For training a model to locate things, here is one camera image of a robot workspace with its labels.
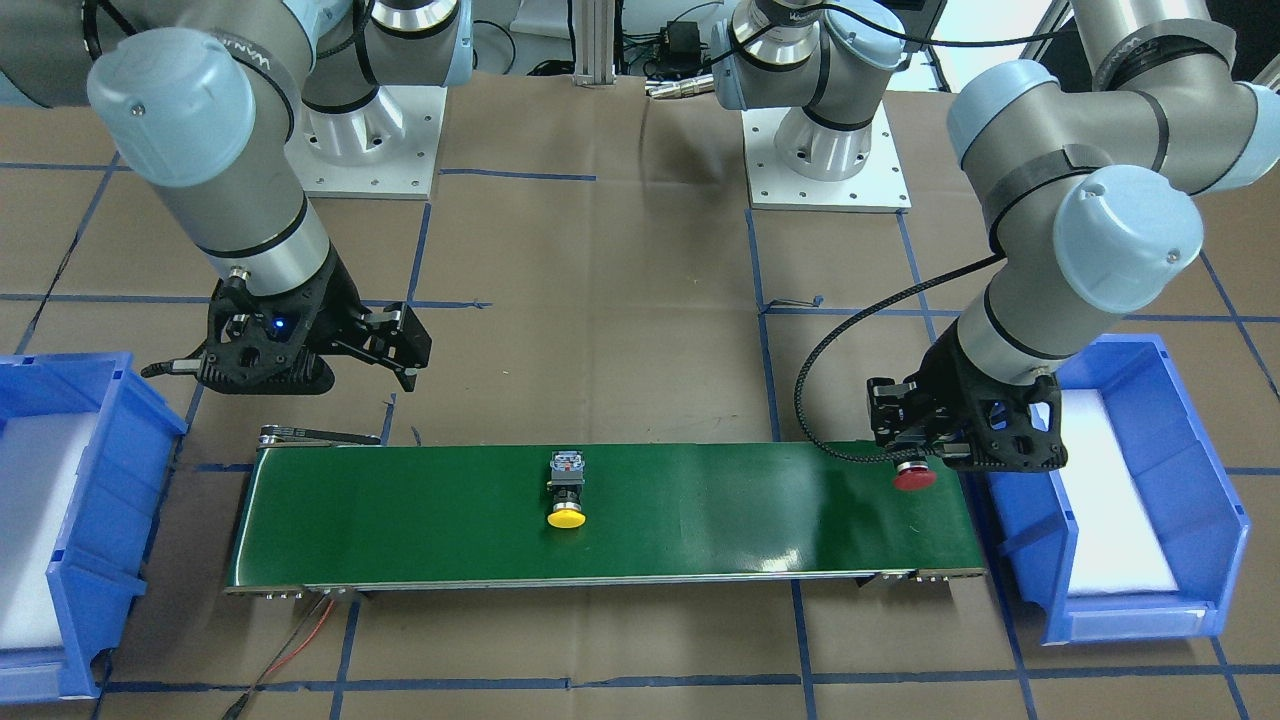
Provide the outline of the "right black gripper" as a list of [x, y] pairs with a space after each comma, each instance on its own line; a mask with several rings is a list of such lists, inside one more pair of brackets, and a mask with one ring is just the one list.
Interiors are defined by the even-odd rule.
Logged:
[[242, 281], [216, 284], [198, 382], [224, 395], [323, 395], [335, 383], [321, 355], [344, 354], [394, 373], [404, 392], [433, 340], [404, 302], [366, 311], [338, 252], [301, 286], [259, 297]]

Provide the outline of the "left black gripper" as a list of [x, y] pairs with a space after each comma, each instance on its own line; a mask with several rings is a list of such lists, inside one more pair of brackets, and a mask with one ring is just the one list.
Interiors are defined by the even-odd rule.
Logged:
[[892, 462], [941, 456], [943, 436], [968, 445], [957, 470], [1042, 473], [1064, 468], [1062, 404], [1053, 373], [1030, 386], [984, 374], [963, 351], [955, 323], [925, 354], [915, 382], [867, 380], [876, 445]]

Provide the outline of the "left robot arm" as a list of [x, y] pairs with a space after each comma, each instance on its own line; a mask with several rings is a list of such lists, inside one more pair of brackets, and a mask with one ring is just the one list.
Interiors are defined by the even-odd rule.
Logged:
[[1065, 466], [1069, 359], [1149, 305], [1201, 254], [1194, 199], [1277, 163], [1277, 94], [1233, 78], [1236, 36], [1203, 1], [1074, 1], [1092, 73], [1070, 94], [1042, 64], [1005, 61], [968, 83], [946, 128], [1002, 263], [904, 380], [867, 384], [893, 483], [957, 470]]

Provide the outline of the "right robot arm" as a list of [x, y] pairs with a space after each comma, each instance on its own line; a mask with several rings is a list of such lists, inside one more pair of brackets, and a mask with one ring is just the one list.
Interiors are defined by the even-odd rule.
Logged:
[[90, 106], [219, 275], [204, 342], [146, 366], [224, 395], [321, 395], [329, 355], [412, 391], [431, 340], [367, 307], [287, 159], [351, 167], [408, 140], [393, 86], [462, 85], [468, 1], [5, 1], [3, 101]]

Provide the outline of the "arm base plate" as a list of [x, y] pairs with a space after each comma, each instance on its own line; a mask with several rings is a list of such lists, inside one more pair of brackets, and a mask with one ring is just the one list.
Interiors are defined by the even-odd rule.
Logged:
[[383, 86], [351, 111], [307, 108], [285, 156], [311, 199], [429, 200], [447, 95]]
[[852, 133], [814, 126], [795, 108], [741, 114], [751, 206], [896, 213], [911, 206], [884, 106]]

